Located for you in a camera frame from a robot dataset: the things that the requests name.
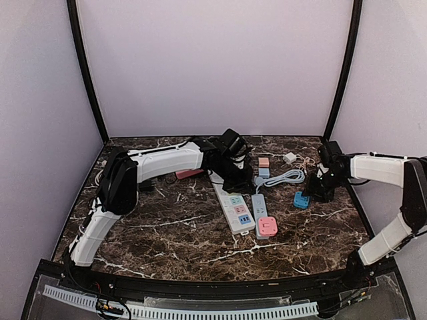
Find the pink charger block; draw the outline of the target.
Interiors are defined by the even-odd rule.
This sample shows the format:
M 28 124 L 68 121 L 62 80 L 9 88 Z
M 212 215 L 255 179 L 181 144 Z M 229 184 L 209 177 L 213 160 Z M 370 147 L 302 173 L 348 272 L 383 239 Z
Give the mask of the pink charger block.
M 269 168 L 270 160 L 267 157 L 259 157 L 258 158 L 258 167 L 259 168 Z

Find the white charger with cable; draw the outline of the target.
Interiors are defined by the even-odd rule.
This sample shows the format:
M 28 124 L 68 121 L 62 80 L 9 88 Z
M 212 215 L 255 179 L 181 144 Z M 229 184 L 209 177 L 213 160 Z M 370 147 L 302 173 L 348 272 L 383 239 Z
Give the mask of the white charger with cable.
M 309 167 L 316 165 L 314 159 L 310 157 L 303 157 L 299 154 L 294 154 L 292 152 L 286 153 L 283 156 L 283 160 L 288 165 L 295 165 L 297 169 L 302 171 L 307 171 Z

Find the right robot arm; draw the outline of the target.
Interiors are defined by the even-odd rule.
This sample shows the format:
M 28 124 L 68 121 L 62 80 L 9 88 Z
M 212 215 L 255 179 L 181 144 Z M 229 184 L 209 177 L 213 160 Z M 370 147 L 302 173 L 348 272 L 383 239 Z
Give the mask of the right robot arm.
M 380 153 L 324 152 L 306 174 L 305 196 L 320 203 L 335 199 L 337 190 L 356 188 L 374 236 L 356 248 L 340 283 L 355 289 L 366 269 L 396 256 L 414 256 L 426 244 L 426 158 Z

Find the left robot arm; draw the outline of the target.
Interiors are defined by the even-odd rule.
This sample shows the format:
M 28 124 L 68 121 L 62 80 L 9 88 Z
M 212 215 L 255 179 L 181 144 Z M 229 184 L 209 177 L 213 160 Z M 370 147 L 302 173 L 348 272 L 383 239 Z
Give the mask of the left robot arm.
M 92 265 L 116 221 L 135 209 L 139 184 L 177 171 L 201 169 L 219 175 L 227 193 L 251 193 L 251 149 L 231 129 L 219 137 L 190 137 L 183 143 L 155 149 L 127 151 L 116 147 L 101 174 L 91 210 L 65 253 L 74 264 L 67 274 L 68 280 L 80 291 L 94 285 L 93 274 L 84 267 Z

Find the long white power strip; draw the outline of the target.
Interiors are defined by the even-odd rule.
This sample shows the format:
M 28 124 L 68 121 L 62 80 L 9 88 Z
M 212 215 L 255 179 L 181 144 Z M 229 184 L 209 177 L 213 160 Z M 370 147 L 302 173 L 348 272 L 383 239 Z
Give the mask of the long white power strip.
M 239 193 L 227 193 L 223 190 L 224 180 L 212 173 L 209 179 L 216 192 L 221 208 L 233 235 L 248 235 L 255 229 L 255 222 L 244 198 Z

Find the blue charger block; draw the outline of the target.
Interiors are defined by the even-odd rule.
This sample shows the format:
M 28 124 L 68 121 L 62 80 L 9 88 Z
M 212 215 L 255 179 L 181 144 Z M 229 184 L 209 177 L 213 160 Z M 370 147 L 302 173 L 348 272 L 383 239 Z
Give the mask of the blue charger block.
M 258 169 L 258 175 L 263 179 L 270 178 L 270 170 L 268 168 L 260 167 Z

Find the black front frame rail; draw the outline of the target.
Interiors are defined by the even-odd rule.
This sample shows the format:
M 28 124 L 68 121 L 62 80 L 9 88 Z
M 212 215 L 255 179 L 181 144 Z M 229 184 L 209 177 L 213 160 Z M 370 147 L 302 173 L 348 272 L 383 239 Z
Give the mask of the black front frame rail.
M 373 288 L 381 275 L 393 272 L 393 261 L 383 262 L 373 270 L 350 278 L 341 269 L 317 275 L 305 275 L 261 281 L 194 282 L 166 281 L 102 273 L 84 267 L 68 267 L 40 260 L 37 275 L 46 275 L 59 284 L 100 296 L 143 301 L 146 297 L 196 300 L 257 299 L 290 296 L 292 299 L 334 299 L 351 289 Z

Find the blue square adapter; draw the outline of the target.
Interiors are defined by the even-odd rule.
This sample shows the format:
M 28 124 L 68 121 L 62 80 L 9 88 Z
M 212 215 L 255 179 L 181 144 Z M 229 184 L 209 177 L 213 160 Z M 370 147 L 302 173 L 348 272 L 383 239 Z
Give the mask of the blue square adapter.
M 307 209 L 310 206 L 311 197 L 310 196 L 304 196 L 301 191 L 298 191 L 294 195 L 294 207 L 300 208 L 300 209 Z

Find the pink triangular power strip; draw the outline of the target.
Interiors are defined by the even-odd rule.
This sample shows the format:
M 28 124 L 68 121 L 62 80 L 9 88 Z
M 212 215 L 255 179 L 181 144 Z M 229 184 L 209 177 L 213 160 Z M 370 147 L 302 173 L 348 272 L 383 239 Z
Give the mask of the pink triangular power strip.
M 183 171 L 176 171 L 175 176 L 177 177 L 177 179 L 181 180 L 181 179 L 186 179 L 186 178 L 191 177 L 191 176 L 198 175 L 198 174 L 203 173 L 203 172 L 204 172 L 203 169 L 183 170 Z

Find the black power adapter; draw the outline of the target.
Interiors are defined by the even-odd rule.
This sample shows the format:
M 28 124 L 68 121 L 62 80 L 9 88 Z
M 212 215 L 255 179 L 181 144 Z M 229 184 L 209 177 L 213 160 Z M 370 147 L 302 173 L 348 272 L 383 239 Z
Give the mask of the black power adapter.
M 143 193 L 152 192 L 155 189 L 155 182 L 151 180 L 143 181 L 138 184 L 138 189 Z

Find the pink square adapter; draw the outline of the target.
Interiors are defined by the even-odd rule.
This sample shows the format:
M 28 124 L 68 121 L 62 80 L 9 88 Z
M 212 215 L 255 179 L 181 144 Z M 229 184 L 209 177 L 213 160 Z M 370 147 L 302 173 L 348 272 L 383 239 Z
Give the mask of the pink square adapter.
M 278 232 L 278 226 L 274 217 L 260 217 L 256 225 L 256 236 L 258 239 L 268 239 Z

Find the grey-blue short power strip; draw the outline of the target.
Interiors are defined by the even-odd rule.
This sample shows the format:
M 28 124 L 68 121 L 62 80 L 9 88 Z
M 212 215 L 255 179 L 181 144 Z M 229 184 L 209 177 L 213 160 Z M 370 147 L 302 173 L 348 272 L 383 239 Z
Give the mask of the grey-blue short power strip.
M 259 220 L 268 217 L 266 202 L 262 194 L 252 195 L 252 207 L 254 212 L 254 219 L 256 222 L 256 237 L 258 240 L 269 239 L 269 236 L 263 236 L 260 231 Z

